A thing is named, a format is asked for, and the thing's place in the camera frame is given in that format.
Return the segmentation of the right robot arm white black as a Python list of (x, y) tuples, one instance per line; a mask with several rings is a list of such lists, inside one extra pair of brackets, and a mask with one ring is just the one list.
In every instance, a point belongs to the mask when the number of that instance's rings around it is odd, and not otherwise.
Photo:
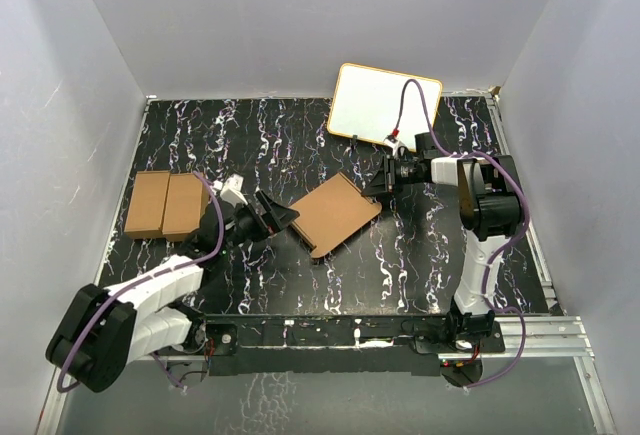
[(459, 216), (466, 233), (462, 275), (449, 312), (436, 322), (411, 324), (408, 333), (433, 344), (447, 344), (466, 352), (478, 350), (492, 335), (495, 289), (505, 246), (526, 233), (525, 202), (515, 181), (513, 159), (478, 152), (448, 154), (440, 151), (430, 133), (415, 136), (416, 152), (397, 139), (397, 131), (384, 144), (392, 149), (363, 190), (366, 197), (393, 196), (407, 185), (429, 183), (457, 189)]

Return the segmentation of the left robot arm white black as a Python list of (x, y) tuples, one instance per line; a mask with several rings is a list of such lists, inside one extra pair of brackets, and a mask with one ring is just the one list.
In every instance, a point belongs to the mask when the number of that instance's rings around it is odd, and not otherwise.
[(45, 350), (46, 360), (60, 371), (58, 392), (79, 385), (102, 392), (129, 363), (167, 347), (200, 351), (207, 331), (178, 308), (178, 301), (200, 289), (206, 268), (225, 249), (265, 240), (299, 217), (263, 191), (255, 197), (257, 206), (239, 192), (222, 191), (159, 266), (123, 283), (80, 288)]

